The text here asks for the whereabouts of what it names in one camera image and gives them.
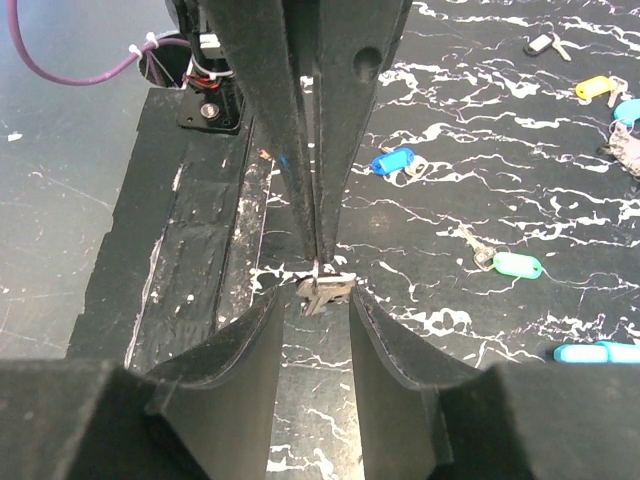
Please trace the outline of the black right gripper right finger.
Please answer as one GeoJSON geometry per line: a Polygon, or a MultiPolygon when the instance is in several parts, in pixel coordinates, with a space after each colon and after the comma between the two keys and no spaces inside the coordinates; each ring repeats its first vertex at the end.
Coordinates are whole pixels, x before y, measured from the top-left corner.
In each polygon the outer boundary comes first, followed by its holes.
{"type": "Polygon", "coordinates": [[[392,318],[361,287],[351,293],[349,326],[364,476],[446,478],[454,456],[440,393],[479,371],[392,318]]]}

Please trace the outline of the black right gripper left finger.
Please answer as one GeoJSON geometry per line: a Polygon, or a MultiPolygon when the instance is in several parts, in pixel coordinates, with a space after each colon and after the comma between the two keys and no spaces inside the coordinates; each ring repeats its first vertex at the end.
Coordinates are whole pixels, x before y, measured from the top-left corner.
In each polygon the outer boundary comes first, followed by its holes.
{"type": "Polygon", "coordinates": [[[277,289],[202,343],[157,365],[145,416],[153,438],[192,479],[262,479],[283,342],[277,289]]]}

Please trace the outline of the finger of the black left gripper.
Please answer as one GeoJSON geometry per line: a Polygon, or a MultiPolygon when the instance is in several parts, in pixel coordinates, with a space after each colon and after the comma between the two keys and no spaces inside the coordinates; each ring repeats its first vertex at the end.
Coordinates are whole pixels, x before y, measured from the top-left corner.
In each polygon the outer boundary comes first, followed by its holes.
{"type": "Polygon", "coordinates": [[[314,214],[321,262],[337,241],[341,201],[411,9],[409,1],[321,1],[313,60],[314,214]]]}
{"type": "Polygon", "coordinates": [[[307,124],[291,1],[206,1],[241,92],[256,115],[267,150],[279,162],[308,259],[318,257],[307,124]]]}

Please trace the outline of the key with black tag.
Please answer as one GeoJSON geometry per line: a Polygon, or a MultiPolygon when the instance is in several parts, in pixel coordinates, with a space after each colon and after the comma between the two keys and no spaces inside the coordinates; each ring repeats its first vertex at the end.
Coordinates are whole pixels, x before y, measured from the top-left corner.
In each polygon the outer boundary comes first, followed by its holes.
{"type": "Polygon", "coordinates": [[[311,274],[297,283],[296,295],[304,300],[303,314],[321,314],[330,303],[348,301],[356,285],[355,273],[325,273],[318,259],[314,260],[311,274]]]}

